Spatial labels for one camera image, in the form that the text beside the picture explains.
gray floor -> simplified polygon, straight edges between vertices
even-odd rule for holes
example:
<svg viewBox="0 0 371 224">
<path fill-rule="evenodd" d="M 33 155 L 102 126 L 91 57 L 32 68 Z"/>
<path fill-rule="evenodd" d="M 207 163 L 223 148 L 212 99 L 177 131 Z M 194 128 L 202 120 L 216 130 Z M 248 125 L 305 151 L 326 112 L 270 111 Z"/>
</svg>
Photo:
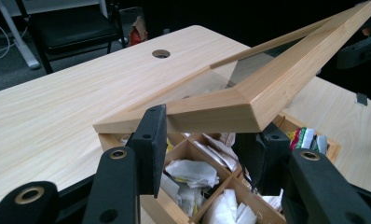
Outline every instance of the gray floor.
<svg viewBox="0 0 371 224">
<path fill-rule="evenodd" d="M 131 25 L 136 20 L 136 17 L 143 16 L 143 12 L 141 11 L 141 9 L 138 8 L 123 11 L 121 14 L 125 35 L 130 32 Z M 34 55 L 37 57 L 37 53 L 35 52 L 35 47 L 31 37 L 26 35 L 23 39 L 30 47 Z M 6 46 L 6 41 L 4 39 L 0 40 L 0 49 L 5 48 Z M 119 42 L 113 44 L 112 51 L 121 49 L 122 47 Z M 105 53 L 106 50 L 102 49 L 87 54 L 77 55 L 75 57 L 53 62 L 52 67 L 54 71 L 59 71 L 64 68 L 103 56 Z M 30 69 L 21 57 L 21 54 L 18 52 L 16 47 L 11 47 L 6 56 L 0 59 L 0 90 L 7 89 L 12 86 L 19 85 L 23 82 L 43 77 L 45 75 L 46 73 L 42 67 L 36 70 Z"/>
</svg>

wooden table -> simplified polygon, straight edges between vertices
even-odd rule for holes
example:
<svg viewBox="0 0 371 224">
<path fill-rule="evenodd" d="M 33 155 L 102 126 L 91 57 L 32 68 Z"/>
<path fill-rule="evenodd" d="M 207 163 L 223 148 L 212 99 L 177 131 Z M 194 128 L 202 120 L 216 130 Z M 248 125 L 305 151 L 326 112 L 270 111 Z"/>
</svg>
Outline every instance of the wooden table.
<svg viewBox="0 0 371 224">
<path fill-rule="evenodd" d="M 171 56 L 155 58 L 156 49 Z M 61 190 L 94 174 L 103 153 L 94 123 L 246 49 L 191 26 L 0 91 L 0 200 L 31 181 L 51 181 Z M 360 106 L 354 99 L 316 77 L 282 112 L 341 144 L 336 167 L 371 190 L 371 101 Z"/>
</svg>

compartment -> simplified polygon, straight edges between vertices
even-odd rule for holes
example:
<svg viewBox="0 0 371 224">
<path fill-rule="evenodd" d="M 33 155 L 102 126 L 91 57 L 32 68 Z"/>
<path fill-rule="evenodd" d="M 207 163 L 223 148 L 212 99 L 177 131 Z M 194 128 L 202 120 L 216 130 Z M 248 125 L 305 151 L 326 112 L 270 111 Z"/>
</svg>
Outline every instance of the compartment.
<svg viewBox="0 0 371 224">
<path fill-rule="evenodd" d="M 305 124 L 305 123 L 303 123 L 303 122 L 301 122 L 297 119 L 291 118 L 291 117 L 289 117 L 287 115 L 284 115 L 282 113 L 279 114 L 272 122 L 275 123 L 276 126 L 278 126 L 278 128 L 280 130 L 282 130 L 282 132 L 284 132 L 284 133 L 292 132 L 292 131 L 300 128 L 300 127 L 313 128 L 313 127 L 310 127 L 307 124 Z M 320 134 L 323 134 L 323 133 L 320 133 L 318 130 L 316 130 L 316 134 L 320 135 Z M 328 149 L 327 149 L 327 153 L 325 154 L 325 156 L 332 163 L 334 163 L 337 159 L 337 155 L 339 154 L 341 146 L 336 141 L 328 138 L 328 136 L 327 136 L 327 144 L 328 144 Z"/>
<path fill-rule="evenodd" d="M 167 133 L 168 135 L 168 150 L 171 151 L 175 146 L 187 139 L 189 133 Z"/>
<path fill-rule="evenodd" d="M 209 135 L 212 139 L 214 140 L 219 140 L 220 139 L 220 133 L 206 133 L 207 135 Z M 213 144 L 211 144 L 209 142 L 209 139 L 207 139 L 203 133 L 193 133 L 192 135 L 190 135 L 189 137 L 189 141 L 194 144 L 197 148 L 199 148 L 199 150 L 201 150 L 203 152 L 202 149 L 200 149 L 200 147 L 195 143 L 195 141 L 197 141 L 198 143 L 200 143 L 201 145 L 204 145 L 204 146 L 209 146 L 209 147 L 212 147 L 215 149 L 215 146 Z M 225 167 L 230 173 L 232 173 L 233 175 L 238 175 L 240 174 L 241 172 L 241 167 L 240 167 L 240 164 L 237 162 L 237 168 L 235 171 L 231 171 L 228 167 Z"/>
<path fill-rule="evenodd" d="M 191 138 L 187 138 L 175 146 L 173 150 L 168 152 L 165 157 L 164 167 L 166 167 L 171 161 L 206 161 L 217 171 L 219 177 L 219 183 L 212 189 L 213 193 L 210 197 L 212 198 L 215 190 L 231 176 L 231 173 L 225 167 L 214 161 L 208 154 L 199 149 L 199 147 L 197 147 L 192 141 Z M 195 220 L 199 220 L 206 211 L 206 205 L 203 204 L 196 214 L 192 217 L 188 217 L 162 188 L 159 191 L 157 199 L 154 199 L 152 196 L 144 195 L 141 196 L 141 200 L 143 202 L 144 210 L 153 218 L 153 220 L 156 221 L 156 223 L 192 223 L 195 222 Z"/>
<path fill-rule="evenodd" d="M 234 189 L 236 195 L 236 201 L 239 205 L 240 203 L 244 203 L 248 205 L 253 213 L 257 217 L 256 223 L 285 223 L 284 216 L 274 210 L 268 203 L 266 203 L 263 199 L 259 196 L 252 194 L 244 185 L 239 181 L 236 176 L 232 175 L 228 178 L 215 192 L 211 199 L 204 204 L 205 213 L 212 206 L 214 200 L 222 193 L 224 193 L 225 189 Z M 203 220 L 202 217 L 193 217 L 191 219 L 192 222 L 198 223 L 199 221 Z"/>
</svg>

wooden box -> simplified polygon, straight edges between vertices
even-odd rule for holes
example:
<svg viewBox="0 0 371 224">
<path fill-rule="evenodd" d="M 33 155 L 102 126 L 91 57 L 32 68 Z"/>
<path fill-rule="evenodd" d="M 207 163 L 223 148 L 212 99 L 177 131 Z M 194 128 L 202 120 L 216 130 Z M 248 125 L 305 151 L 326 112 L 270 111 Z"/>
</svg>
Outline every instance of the wooden box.
<svg viewBox="0 0 371 224">
<path fill-rule="evenodd" d="M 206 161 L 217 170 L 220 183 L 214 186 L 212 196 L 193 217 L 188 217 L 163 189 L 160 189 L 157 199 L 154 199 L 152 196 L 142 196 L 141 200 L 144 205 L 144 210 L 156 223 L 199 223 L 203 219 L 203 215 L 208 208 L 212 205 L 214 199 L 223 193 L 224 189 L 235 190 L 237 202 L 242 202 L 252 208 L 257 215 L 257 223 L 285 223 L 284 217 L 279 212 L 274 210 L 260 197 L 252 194 L 251 191 L 241 183 L 238 179 L 241 172 L 240 168 L 237 169 L 236 172 L 231 173 L 227 168 L 221 166 L 217 161 L 201 150 L 194 143 L 195 140 L 202 144 L 207 144 L 201 133 L 192 134 L 175 146 L 172 151 L 167 153 L 165 166 L 174 160 Z"/>
<path fill-rule="evenodd" d="M 282 132 L 284 133 L 294 131 L 297 128 L 301 128 L 301 127 L 313 128 L 313 127 L 309 127 L 308 124 L 302 123 L 301 121 L 297 119 L 286 116 L 283 113 L 279 114 L 272 122 L 275 123 L 276 126 L 278 126 L 278 128 L 282 130 Z M 321 135 L 324 133 L 320 133 L 319 130 L 316 130 L 316 134 Z M 328 137 L 327 137 L 327 144 L 328 144 L 328 149 L 327 149 L 326 156 L 328 160 L 330 160 L 334 164 L 337 159 L 337 155 L 339 154 L 339 151 L 341 149 L 341 145 Z"/>
</svg>

wooden frame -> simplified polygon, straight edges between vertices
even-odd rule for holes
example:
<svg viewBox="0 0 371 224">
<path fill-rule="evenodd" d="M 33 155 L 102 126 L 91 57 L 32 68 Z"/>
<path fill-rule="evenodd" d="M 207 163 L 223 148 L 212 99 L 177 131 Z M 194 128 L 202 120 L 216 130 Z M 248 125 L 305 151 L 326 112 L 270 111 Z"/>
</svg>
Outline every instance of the wooden frame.
<svg viewBox="0 0 371 224">
<path fill-rule="evenodd" d="M 211 64 L 197 73 L 190 74 L 178 82 L 178 85 L 161 90 L 127 111 L 104 119 L 93 127 L 104 143 L 105 136 L 110 138 L 107 134 L 135 132 L 148 106 L 166 104 L 168 133 L 259 133 L 370 16 L 371 1 L 361 3 L 335 16 Z M 167 101 L 171 96 L 166 93 L 191 78 L 200 74 L 214 76 L 214 69 L 219 66 L 257 55 L 302 37 L 302 40 L 233 88 Z"/>
</svg>

